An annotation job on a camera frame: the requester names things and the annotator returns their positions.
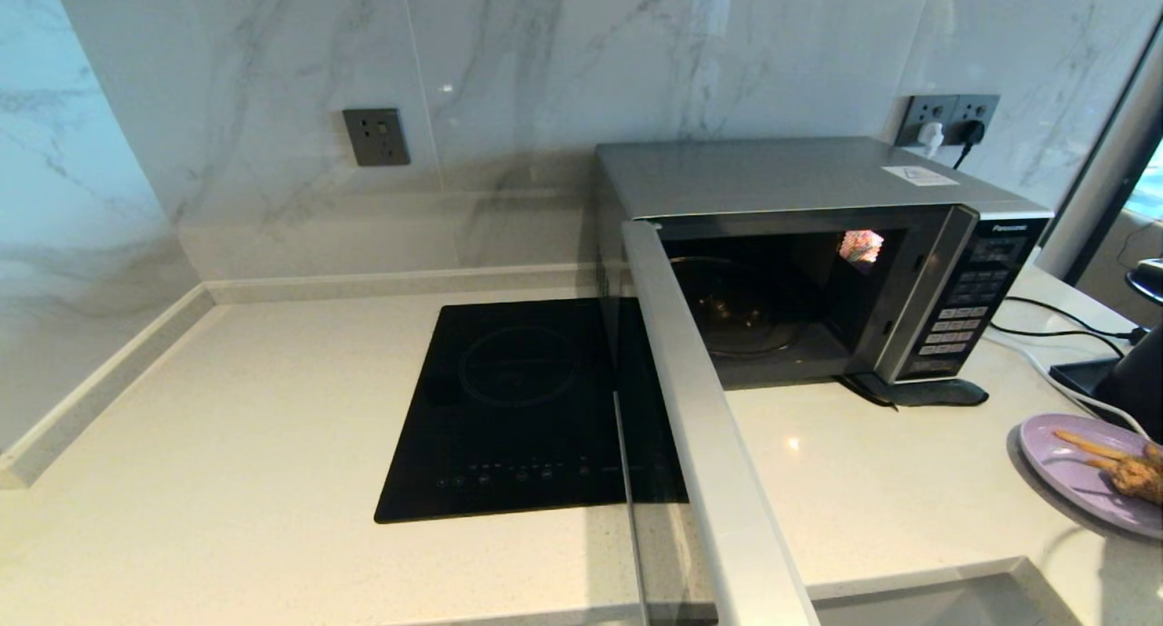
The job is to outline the black induction cooktop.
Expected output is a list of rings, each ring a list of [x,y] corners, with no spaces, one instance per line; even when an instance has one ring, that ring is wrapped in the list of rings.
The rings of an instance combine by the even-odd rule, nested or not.
[[[447,304],[373,518],[685,501],[636,300]]]

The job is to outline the grey single wall socket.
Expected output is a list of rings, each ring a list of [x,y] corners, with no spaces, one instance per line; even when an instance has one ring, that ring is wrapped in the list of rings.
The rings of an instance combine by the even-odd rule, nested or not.
[[[395,108],[342,111],[354,161],[361,168],[411,165],[404,122]]]

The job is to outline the fried chicken piece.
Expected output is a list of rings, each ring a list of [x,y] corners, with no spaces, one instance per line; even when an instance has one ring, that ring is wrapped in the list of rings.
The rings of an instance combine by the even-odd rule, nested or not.
[[[1142,455],[1116,458],[1106,472],[1118,493],[1163,506],[1163,448],[1148,443]]]

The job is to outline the purple plate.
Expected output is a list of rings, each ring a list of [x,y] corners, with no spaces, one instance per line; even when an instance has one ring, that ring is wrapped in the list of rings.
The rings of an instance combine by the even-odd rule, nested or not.
[[[1080,441],[1103,451],[1139,456],[1150,439],[1114,424],[1062,413],[1030,417],[1018,428],[1018,443],[1035,474],[1065,501],[1110,526],[1163,541],[1163,506],[1116,490],[1099,465],[1100,453],[1085,451]]]

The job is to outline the black rubber pad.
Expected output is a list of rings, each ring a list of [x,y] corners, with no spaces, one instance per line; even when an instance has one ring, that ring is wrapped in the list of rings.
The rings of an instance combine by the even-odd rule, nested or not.
[[[971,407],[989,401],[989,392],[963,379],[889,384],[876,374],[847,374],[836,377],[835,380],[859,398],[893,410],[925,406]]]

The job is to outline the silver microwave oven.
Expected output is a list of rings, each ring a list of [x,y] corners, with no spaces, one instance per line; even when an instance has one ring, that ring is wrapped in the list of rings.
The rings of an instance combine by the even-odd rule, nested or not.
[[[655,225],[726,390],[959,377],[1053,216],[869,137],[600,144],[592,180],[602,303],[638,303],[620,225]]]

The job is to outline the white paper sticker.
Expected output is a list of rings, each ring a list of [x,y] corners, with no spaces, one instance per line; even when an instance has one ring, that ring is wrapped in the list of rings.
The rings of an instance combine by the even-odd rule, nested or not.
[[[901,166],[883,166],[885,172],[889,175],[898,176],[898,178],[914,184],[918,187],[941,187],[941,186],[955,186],[959,184],[946,175],[939,175],[930,169],[916,165],[901,165]]]

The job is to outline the grey double wall socket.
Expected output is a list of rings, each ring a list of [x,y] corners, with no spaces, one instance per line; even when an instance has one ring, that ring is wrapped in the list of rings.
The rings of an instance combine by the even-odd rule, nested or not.
[[[942,125],[942,145],[964,145],[973,125],[991,125],[999,101],[997,94],[909,97],[893,144],[921,145],[919,131],[922,126]]]

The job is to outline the black power plug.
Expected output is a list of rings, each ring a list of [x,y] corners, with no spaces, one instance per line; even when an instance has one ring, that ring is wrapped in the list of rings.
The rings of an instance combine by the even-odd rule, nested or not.
[[[982,143],[985,131],[986,125],[980,120],[970,120],[963,125],[963,129],[959,131],[962,134],[962,151],[959,151],[959,158],[952,165],[954,170],[959,170],[968,155],[973,150],[973,147]]]

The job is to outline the long french fry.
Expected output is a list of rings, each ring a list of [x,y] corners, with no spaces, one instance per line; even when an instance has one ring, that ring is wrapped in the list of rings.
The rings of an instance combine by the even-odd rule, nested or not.
[[[1076,447],[1079,448],[1080,451],[1092,453],[1092,455],[1099,456],[1100,458],[1121,461],[1133,457],[1133,453],[1118,451],[1118,449],[1110,448],[1107,444],[1099,444],[1096,442],[1091,442],[1087,439],[1080,436],[1080,434],[1076,434],[1075,432],[1069,432],[1065,429],[1055,429],[1054,435],[1056,438],[1059,438],[1064,442],[1076,444]]]

